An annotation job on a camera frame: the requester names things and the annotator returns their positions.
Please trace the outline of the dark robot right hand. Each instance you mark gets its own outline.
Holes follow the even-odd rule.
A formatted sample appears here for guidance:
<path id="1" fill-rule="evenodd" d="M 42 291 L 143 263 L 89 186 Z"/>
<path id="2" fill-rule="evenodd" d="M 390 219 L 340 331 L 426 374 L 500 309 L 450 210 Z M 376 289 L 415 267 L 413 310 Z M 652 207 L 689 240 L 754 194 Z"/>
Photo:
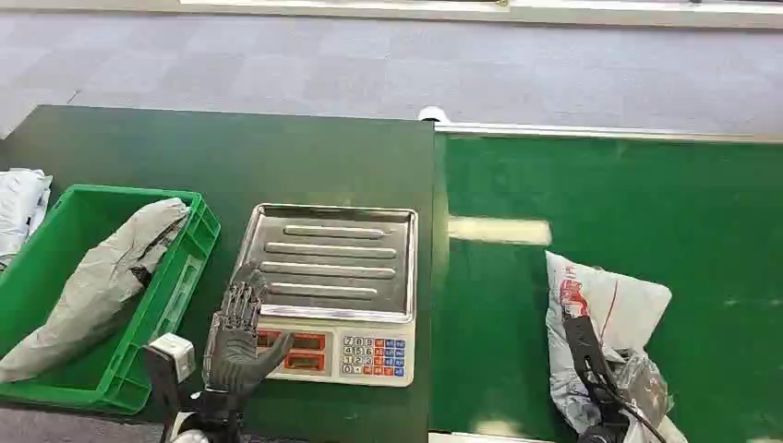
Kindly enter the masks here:
<path id="1" fill-rule="evenodd" d="M 563 320 L 573 366 L 591 401 L 600 413 L 619 413 L 618 388 L 614 374 L 606 360 L 591 318 L 587 315 L 566 317 Z"/>

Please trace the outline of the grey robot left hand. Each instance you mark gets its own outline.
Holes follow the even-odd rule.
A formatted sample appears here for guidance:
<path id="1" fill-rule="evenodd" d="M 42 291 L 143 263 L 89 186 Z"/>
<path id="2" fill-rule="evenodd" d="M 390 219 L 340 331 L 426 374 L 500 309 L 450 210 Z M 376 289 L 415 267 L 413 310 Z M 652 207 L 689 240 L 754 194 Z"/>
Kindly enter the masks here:
<path id="1" fill-rule="evenodd" d="M 204 352 L 206 389 L 246 397 L 292 349 L 291 332 L 280 334 L 269 349 L 258 347 L 260 311 L 268 290 L 257 261 L 242 265 L 229 281 L 221 306 L 212 315 Z"/>

